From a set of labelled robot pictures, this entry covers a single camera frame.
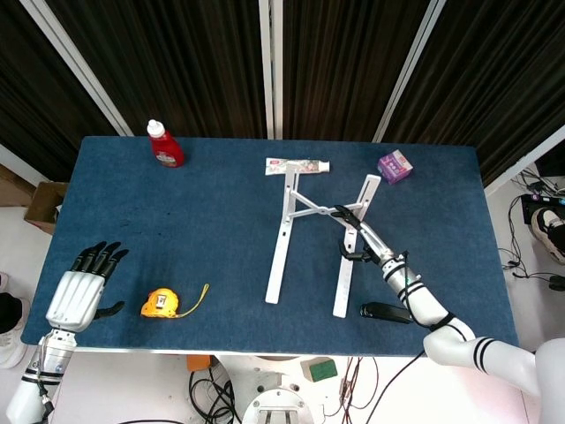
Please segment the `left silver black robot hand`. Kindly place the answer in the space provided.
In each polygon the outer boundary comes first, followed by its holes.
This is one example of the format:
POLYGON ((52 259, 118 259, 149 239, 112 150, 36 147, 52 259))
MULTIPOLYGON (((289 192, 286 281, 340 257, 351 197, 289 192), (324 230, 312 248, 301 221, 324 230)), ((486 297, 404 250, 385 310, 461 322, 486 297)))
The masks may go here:
POLYGON ((120 242, 108 244, 105 241, 90 246, 64 272, 46 313, 53 329, 82 332, 92 321, 111 317, 124 308, 123 300, 111 307, 99 308, 107 282, 129 253, 128 249, 117 250, 120 246, 120 242))

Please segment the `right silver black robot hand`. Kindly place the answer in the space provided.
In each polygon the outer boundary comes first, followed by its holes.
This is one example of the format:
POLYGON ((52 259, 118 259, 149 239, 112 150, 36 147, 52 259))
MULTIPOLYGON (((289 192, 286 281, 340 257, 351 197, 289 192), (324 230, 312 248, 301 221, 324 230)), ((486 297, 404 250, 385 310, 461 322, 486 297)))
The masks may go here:
POLYGON ((376 265, 382 266, 387 261, 395 258, 394 252, 382 241, 376 232, 359 219, 349 208, 343 205, 335 205, 335 212, 332 212, 331 216, 347 223, 364 240, 362 252, 350 252, 348 247, 342 243, 340 253, 344 259, 348 261, 371 261, 376 265))

